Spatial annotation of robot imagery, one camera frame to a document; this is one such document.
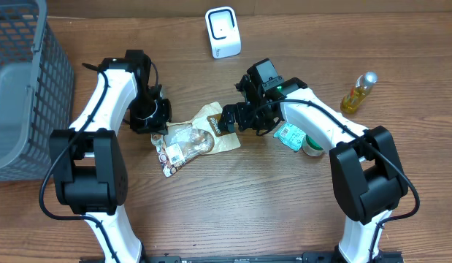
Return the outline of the white orange snack packet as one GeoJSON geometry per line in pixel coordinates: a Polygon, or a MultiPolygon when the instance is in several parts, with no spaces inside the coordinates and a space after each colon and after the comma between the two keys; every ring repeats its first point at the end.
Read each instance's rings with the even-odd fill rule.
{"type": "Polygon", "coordinates": [[[189,121],[168,123],[168,134],[153,134],[161,170],[170,177],[198,156],[213,155],[241,146],[234,132],[221,131],[218,123],[222,107],[218,102],[206,104],[189,121]]]}

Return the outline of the green lid white jar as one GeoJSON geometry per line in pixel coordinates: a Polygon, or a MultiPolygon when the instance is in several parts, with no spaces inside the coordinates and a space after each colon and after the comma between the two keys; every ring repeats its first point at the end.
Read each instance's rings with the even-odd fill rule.
{"type": "Polygon", "coordinates": [[[304,139],[302,141],[302,150],[308,156],[312,157],[319,157],[325,153],[324,149],[307,134],[304,136],[304,139]]]}

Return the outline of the yellow oil bottle silver cap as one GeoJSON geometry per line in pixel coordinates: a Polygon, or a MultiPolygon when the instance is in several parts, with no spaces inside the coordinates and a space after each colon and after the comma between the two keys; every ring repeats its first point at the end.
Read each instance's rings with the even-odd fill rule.
{"type": "Polygon", "coordinates": [[[374,72],[366,72],[361,75],[354,87],[346,94],[340,103],[340,109],[344,113],[352,114],[355,113],[362,102],[371,93],[373,86],[378,81],[378,76],[374,72]]]}

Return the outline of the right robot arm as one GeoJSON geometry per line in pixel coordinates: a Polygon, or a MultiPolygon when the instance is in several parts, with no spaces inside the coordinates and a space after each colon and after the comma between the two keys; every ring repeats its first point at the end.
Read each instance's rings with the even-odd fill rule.
{"type": "Polygon", "coordinates": [[[235,85],[243,102],[228,104],[222,132],[253,129],[257,135],[285,121],[301,129],[329,155],[334,197],[346,215],[332,252],[305,252],[303,262],[402,262],[400,252],[379,249],[383,227],[407,194],[408,182],[391,133],[368,129],[325,105],[299,78],[285,80],[268,59],[252,65],[235,85]]]}

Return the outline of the teal tissue pack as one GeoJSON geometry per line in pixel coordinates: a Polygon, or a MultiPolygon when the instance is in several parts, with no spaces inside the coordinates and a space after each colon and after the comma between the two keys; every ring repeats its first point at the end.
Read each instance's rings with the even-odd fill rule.
{"type": "Polygon", "coordinates": [[[284,145],[293,151],[299,151],[304,141],[305,133],[297,126],[285,122],[274,134],[284,145]]]}

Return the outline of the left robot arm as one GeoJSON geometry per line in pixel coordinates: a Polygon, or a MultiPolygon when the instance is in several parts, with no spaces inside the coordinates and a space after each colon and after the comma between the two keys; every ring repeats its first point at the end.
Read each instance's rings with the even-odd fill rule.
{"type": "Polygon", "coordinates": [[[86,65],[97,86],[81,115],[50,135],[52,164],[39,192],[39,206],[57,221],[85,221],[101,246],[103,262],[146,262],[124,203],[128,173],[117,134],[126,116],[137,134],[168,133],[170,101],[159,83],[149,85],[156,65],[143,50],[86,65]]]}

